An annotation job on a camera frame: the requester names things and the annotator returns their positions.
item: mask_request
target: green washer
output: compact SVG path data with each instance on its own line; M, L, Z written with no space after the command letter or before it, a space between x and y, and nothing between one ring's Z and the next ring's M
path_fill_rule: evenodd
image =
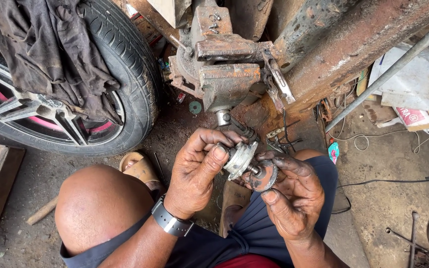
M201 112L201 103L196 100L192 101L190 102L189 109L192 114L199 114Z

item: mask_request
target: fingernail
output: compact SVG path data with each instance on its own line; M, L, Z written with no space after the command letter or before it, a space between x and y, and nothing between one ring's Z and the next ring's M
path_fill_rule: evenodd
M217 146L216 148L214 148L213 154L216 159L223 160L226 156L226 150L221 146Z
M263 192L262 195L267 203L273 203L277 198L277 193L271 190Z

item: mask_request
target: navy shorts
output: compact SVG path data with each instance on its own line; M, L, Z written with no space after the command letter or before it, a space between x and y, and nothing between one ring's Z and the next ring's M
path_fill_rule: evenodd
M338 179L337 168L325 155L306 161L314 167L325 192L325 203L315 225L317 233L324 238L334 205ZM149 216L150 213L113 239L71 258L68 257L67 250L62 244L61 257L68 268L95 268L117 247L132 237ZM259 192L253 192L245 213L227 238L194 225L186 237L178 239L166 267L213 267L247 253L265 256L281 267L293 266L284 239L267 215L266 205Z

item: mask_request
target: watch strap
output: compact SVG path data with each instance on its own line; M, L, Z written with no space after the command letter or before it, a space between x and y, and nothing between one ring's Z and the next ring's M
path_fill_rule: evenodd
M194 222L184 221L171 215L163 205L165 195L160 197L152 208L152 215L155 221L163 230L177 237L186 236L193 227Z

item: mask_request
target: wooden stick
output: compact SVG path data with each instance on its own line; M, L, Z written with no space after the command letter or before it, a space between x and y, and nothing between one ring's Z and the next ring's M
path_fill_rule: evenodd
M41 207L31 217L29 217L29 219L27 220L27 223L29 225L33 225L34 223L42 220L46 215L48 215L53 209L56 208L58 197L59 196L56 196L54 199L52 199L47 204L45 204L43 207Z

